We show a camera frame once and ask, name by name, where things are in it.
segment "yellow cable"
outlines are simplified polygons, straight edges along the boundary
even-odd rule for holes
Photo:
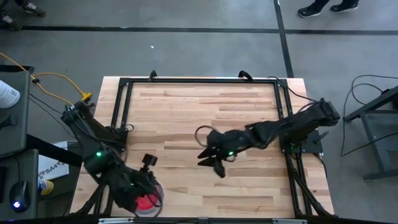
[[[84,94],[84,92],[83,92],[81,89],[79,89],[79,87],[78,87],[72,80],[70,80],[70,78],[66,77],[65,75],[61,75],[61,74],[53,73],[53,72],[43,72],[43,73],[35,74],[35,75],[33,75],[33,77],[36,78],[37,76],[41,76],[41,75],[56,75],[56,76],[58,76],[58,77],[62,77],[62,78],[64,78],[64,79],[68,80],[70,83],[72,83],[72,85],[74,85],[74,86],[76,87],[76,89],[77,89],[81,94]]]
[[[24,67],[22,67],[20,64],[18,64],[18,63],[17,63],[16,61],[14,61],[13,59],[9,58],[7,55],[5,55],[5,54],[3,54],[3,53],[1,53],[1,52],[0,52],[0,55],[2,55],[3,57],[5,57],[6,59],[10,60],[12,63],[16,64],[16,65],[17,65],[18,67],[20,67],[23,71],[26,71],[26,69],[25,69]],[[72,83],[72,84],[76,87],[76,89],[83,95],[83,97],[85,97],[85,95],[90,95],[90,96],[91,96],[91,93],[84,93],[83,91],[81,91],[81,90],[77,87],[77,85],[76,85],[72,80],[70,80],[68,77],[66,77],[65,75],[61,75],[61,74],[57,74],[57,73],[51,73],[51,72],[45,72],[45,73],[38,73],[38,74],[36,74],[36,75],[30,75],[30,78],[31,78],[31,79],[34,79],[36,76],[39,76],[39,75],[56,75],[56,76],[63,77],[63,78],[65,78],[65,79],[67,79],[70,83]],[[61,96],[57,96],[57,95],[55,95],[55,94],[53,94],[53,93],[48,92],[47,90],[44,89],[44,87],[43,87],[41,84],[36,83],[36,85],[38,85],[38,86],[43,90],[44,93],[46,93],[46,94],[48,94],[48,95],[50,95],[50,96],[52,96],[52,97],[55,97],[55,98],[57,98],[57,99],[59,99],[59,100],[62,100],[62,101],[64,101],[64,102],[66,102],[66,103],[69,103],[70,105],[73,105],[73,103],[71,103],[70,101],[68,101],[68,100],[66,100],[66,99],[64,99],[64,98],[62,98]]]

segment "computer mouse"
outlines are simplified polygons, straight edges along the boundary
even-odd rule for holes
[[[26,181],[18,181],[11,187],[10,204],[15,212],[24,212],[29,208],[30,195]]]

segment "black floor stripe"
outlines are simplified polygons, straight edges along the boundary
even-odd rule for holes
[[[237,34],[315,34],[315,35],[398,35],[398,30],[305,30],[305,29],[254,29],[254,28],[178,28],[178,27],[91,27],[91,26],[40,26],[24,25],[22,30],[82,31],[82,32],[204,32]]]
[[[326,35],[398,35],[398,30],[300,30],[286,29],[286,34],[326,34]]]
[[[280,44],[282,46],[282,54],[284,56],[287,78],[294,78],[292,62],[290,61],[289,48],[287,46],[286,34],[284,32],[285,30],[284,20],[282,18],[282,13],[280,11],[280,5],[278,0],[274,0],[274,6],[276,12],[276,19],[278,22],[278,28],[280,30],[279,32]]]
[[[240,29],[240,28],[173,28],[173,27],[86,27],[86,26],[33,26],[26,25],[22,30],[43,31],[87,31],[87,32],[201,32],[239,34],[278,34],[279,29]]]

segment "black cable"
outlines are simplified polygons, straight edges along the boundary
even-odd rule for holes
[[[318,157],[318,159],[321,161],[321,163],[323,165],[323,169],[325,170],[326,178],[328,178],[328,171],[326,170],[325,162],[323,161],[323,159],[317,153],[313,153],[313,155]]]
[[[361,86],[361,85],[372,86],[372,85],[370,85],[370,84],[368,84],[368,83],[360,83],[360,84],[357,84],[357,85],[353,86],[353,87],[349,90],[349,92],[347,93],[347,96],[346,96],[346,100],[344,101],[344,106],[343,106],[343,119],[344,119],[345,116],[346,116],[346,106],[347,106],[347,101],[348,101],[349,94],[350,94],[357,86]],[[345,141],[346,141],[346,122],[343,121],[343,142],[342,142],[342,144],[341,144],[340,157],[343,157],[343,151],[344,151]]]
[[[311,106],[313,106],[313,105],[315,105],[315,104],[318,104],[320,101],[313,101],[313,102],[311,102],[311,103],[307,103],[306,105],[304,105],[303,107],[301,107],[299,110],[298,110],[298,113],[299,112],[301,112],[301,111],[303,111],[306,107],[311,107]]]
[[[46,109],[44,109],[42,106],[40,106],[38,103],[36,103],[34,100],[32,100],[31,98],[29,98],[34,104],[36,104],[37,106],[39,106],[40,108],[42,108],[48,115],[50,115],[58,124],[60,124],[62,126],[62,128],[69,134],[69,136],[71,136],[73,139],[76,139],[73,135],[71,135],[68,131],[68,129],[62,125],[61,122],[59,122],[54,116],[52,116],[52,114],[50,114],[50,112],[48,112]]]
[[[140,216],[136,212],[132,212],[136,218],[140,218]]]
[[[366,84],[366,85],[369,85],[369,86],[371,86],[371,87],[374,87],[375,89],[379,90],[381,93],[383,92],[379,87],[377,87],[377,86],[375,86],[375,85],[368,84],[368,83],[363,83],[363,84]],[[361,103],[362,105],[365,105],[365,103],[360,102],[360,101],[355,97],[354,91],[353,91],[353,97],[354,97],[354,99],[355,99],[358,103]]]
[[[147,181],[148,181],[149,183],[152,183],[152,181],[149,180],[148,176],[146,176],[146,179],[147,179]],[[156,212],[156,214],[154,215],[154,217],[158,217],[159,214],[162,212],[162,209],[163,209],[163,200],[162,200],[162,197],[160,196],[160,193],[158,193],[158,192],[156,191],[156,190],[157,190],[156,184],[152,183],[152,185],[153,185],[152,187],[155,189],[155,192],[151,192],[151,190],[149,190],[148,188],[146,188],[146,186],[143,185],[143,184],[140,183],[140,182],[138,182],[137,184],[139,184],[139,185],[145,190],[145,192],[146,192],[146,194],[147,194],[147,196],[148,196],[148,199],[149,199],[149,201],[153,204],[153,206],[159,208],[158,211]],[[157,200],[159,201],[160,205],[157,205],[157,204],[149,197],[149,195],[151,195],[151,194],[152,194],[152,195],[155,195],[155,197],[156,197]]]
[[[127,126],[131,126],[131,130],[129,130],[128,128],[126,128],[126,131],[127,131],[127,132],[132,132],[132,131],[134,130],[134,126],[133,126],[132,124],[127,124],[126,127],[127,127]]]
[[[13,155],[13,157],[17,161],[17,165],[18,165],[18,181],[21,181],[21,167],[19,165],[19,159],[15,154]]]
[[[353,82],[351,83],[351,88],[354,88],[355,80],[357,80],[358,78],[361,78],[361,77],[378,77],[378,78],[392,78],[392,79],[398,79],[397,77],[388,77],[388,76],[382,76],[382,75],[360,75],[360,76],[354,78]],[[376,86],[374,86],[374,85],[372,85],[372,84],[368,84],[368,85],[369,85],[369,86],[373,86],[374,88],[377,88],[378,90],[380,90],[380,91],[382,92],[382,90],[381,90],[380,88],[378,88],[378,87],[376,87]],[[364,103],[360,102],[360,101],[355,97],[354,91],[353,91],[353,97],[354,97],[354,99],[355,99],[358,103],[361,103],[362,105],[365,105]]]
[[[295,159],[295,160],[301,159],[301,155],[302,155],[302,151],[303,151],[303,146],[302,145],[300,145],[299,150],[300,150],[299,153],[295,153],[296,157],[294,157],[293,156],[294,154],[292,153],[291,156],[292,156],[293,159]]]
[[[68,113],[68,115],[69,115],[71,118],[73,118],[73,116],[72,116],[72,115],[70,114],[70,112],[69,112],[69,109],[68,109],[68,106],[67,106],[67,105],[65,105],[65,111]],[[78,115],[77,117],[80,119],[80,121],[81,121],[82,123],[84,123],[83,119],[82,119],[79,115]],[[88,137],[90,137],[90,138],[92,138],[92,139],[94,139],[94,140],[96,140],[96,141],[99,141],[99,142],[104,141],[104,142],[116,143],[116,144],[121,145],[121,146],[124,148],[124,144],[121,143],[121,142],[113,141],[113,140],[109,140],[109,139],[97,138],[96,136],[92,136],[90,133],[86,132],[86,131],[85,131],[82,127],[80,127],[78,124],[76,124],[76,127],[77,127],[78,129],[80,129],[80,131],[82,131],[85,135],[87,135]]]
[[[297,93],[295,93],[291,88],[289,88],[288,86],[285,86],[285,84],[283,84],[281,81],[280,81],[280,79],[278,78],[278,77],[268,77],[268,78],[275,78],[276,79],[276,81],[278,82],[278,84],[280,84],[281,86],[283,86],[284,88],[287,88],[289,91],[291,91],[294,95],[296,95],[296,96],[298,96],[298,97],[300,97],[300,98],[303,98],[303,99],[306,99],[306,100],[309,100],[309,101],[317,101],[317,100],[313,100],[313,99],[311,99],[311,98],[308,98],[308,97],[305,97],[305,96],[301,96],[301,95],[298,95]]]
[[[212,131],[217,131],[217,130],[216,130],[215,128],[209,126],[209,125],[202,125],[202,126],[200,126],[200,127],[195,131],[195,139],[197,140],[198,144],[199,144],[201,147],[207,147],[207,145],[202,144],[202,143],[199,141],[199,139],[198,139],[198,131],[201,130],[202,128],[210,128]]]
[[[351,150],[350,152],[344,153],[344,154],[342,155],[342,157],[343,157],[343,156],[346,156],[346,155],[348,155],[348,154],[350,154],[350,153],[352,153],[352,152],[354,152],[354,151],[357,151],[358,149],[362,149],[363,147],[366,147],[366,146],[368,146],[368,145],[370,145],[370,144],[373,144],[373,143],[375,143],[375,142],[377,142],[377,141],[379,141],[379,140],[388,138],[388,137],[393,136],[393,135],[396,135],[396,134],[398,134],[398,132],[392,133],[392,134],[388,134],[388,135],[386,135],[386,136],[384,136],[384,137],[381,137],[381,138],[379,138],[379,139],[376,139],[376,140],[374,140],[374,141],[371,141],[371,142],[369,142],[369,143],[367,143],[367,144],[365,144],[365,145],[363,145],[363,146],[360,146],[360,147],[357,147],[356,149]]]
[[[61,112],[57,111],[56,109],[52,108],[50,105],[44,103],[42,100],[38,99],[36,96],[34,96],[33,94],[29,93],[29,95],[33,98],[35,98],[37,101],[41,102],[42,104],[44,104],[45,106],[48,106],[51,110],[54,110],[55,112],[57,112],[58,114],[62,115]]]

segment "yellow object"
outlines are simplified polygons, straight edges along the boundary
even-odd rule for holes
[[[3,53],[1,53],[1,52],[0,52],[0,55],[2,55],[3,57],[5,57],[6,59],[10,60],[12,63],[16,64],[16,65],[17,65],[18,67],[20,67],[23,71],[26,71],[26,69],[24,69],[24,67],[22,67],[20,64],[18,64],[18,63],[17,63],[16,61],[14,61],[13,59],[9,58],[7,55],[5,55],[5,54],[3,54]],[[35,75],[30,75],[30,78],[31,78],[31,79],[35,79],[37,76],[41,76],[41,75],[55,75],[55,76],[62,77],[62,78],[64,78],[64,79],[68,80],[68,81],[69,81],[70,83],[72,83],[72,85],[75,86],[75,88],[80,92],[80,94],[82,95],[81,100],[83,100],[84,102],[87,102],[87,101],[93,96],[91,93],[85,93],[85,92],[83,92],[72,80],[70,80],[70,78],[68,78],[68,77],[65,76],[65,75],[61,75],[61,74],[53,73],[53,72],[43,72],[43,73],[38,73],[38,74],[35,74]],[[53,94],[53,93],[48,92],[47,90],[44,89],[44,87],[43,87],[40,83],[36,83],[36,85],[38,85],[38,86],[43,90],[44,93],[46,93],[46,94],[48,94],[48,95],[50,95],[50,96],[52,96],[52,97],[55,97],[55,98],[57,98],[57,99],[59,99],[59,100],[62,100],[62,101],[66,102],[66,103],[68,103],[68,104],[70,104],[70,105],[73,104],[72,102],[70,102],[70,101],[68,101],[68,100],[66,100],[66,99],[64,99],[64,98],[62,98],[61,96],[57,96],[57,95],[55,95],[55,94]]]
[[[54,189],[54,183],[49,180],[38,180],[37,191],[41,196],[49,195]]]
[[[81,100],[83,100],[84,102],[87,102],[91,99],[91,97],[93,97],[93,95],[91,93],[83,93],[83,98]]]

